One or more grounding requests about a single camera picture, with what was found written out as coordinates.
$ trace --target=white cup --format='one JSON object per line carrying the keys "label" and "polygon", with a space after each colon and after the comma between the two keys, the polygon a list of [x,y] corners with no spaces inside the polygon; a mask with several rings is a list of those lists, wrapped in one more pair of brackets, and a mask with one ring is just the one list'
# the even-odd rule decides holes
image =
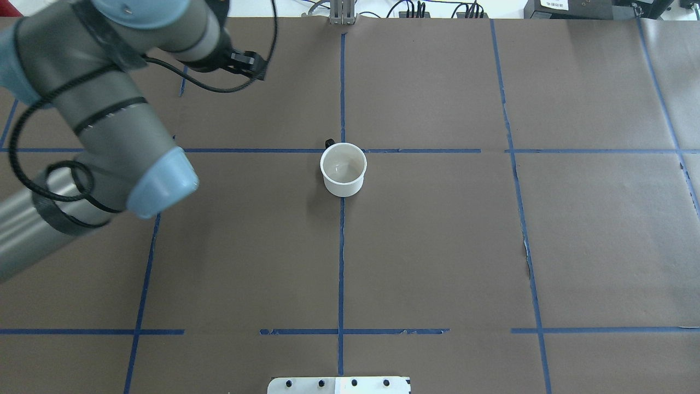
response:
{"label": "white cup", "polygon": [[321,173],[325,188],[338,197],[350,197],[360,191],[367,171],[367,158],[362,149],[347,142],[326,141],[321,155]]}

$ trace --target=metal bracket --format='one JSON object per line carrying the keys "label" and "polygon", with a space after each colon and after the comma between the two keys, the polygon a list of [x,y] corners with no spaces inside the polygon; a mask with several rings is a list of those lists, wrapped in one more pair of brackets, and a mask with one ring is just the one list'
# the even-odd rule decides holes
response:
{"label": "metal bracket", "polygon": [[355,15],[354,0],[330,0],[330,24],[354,25],[357,20]]}
{"label": "metal bracket", "polygon": [[411,379],[401,376],[276,378],[267,394],[410,394]]}

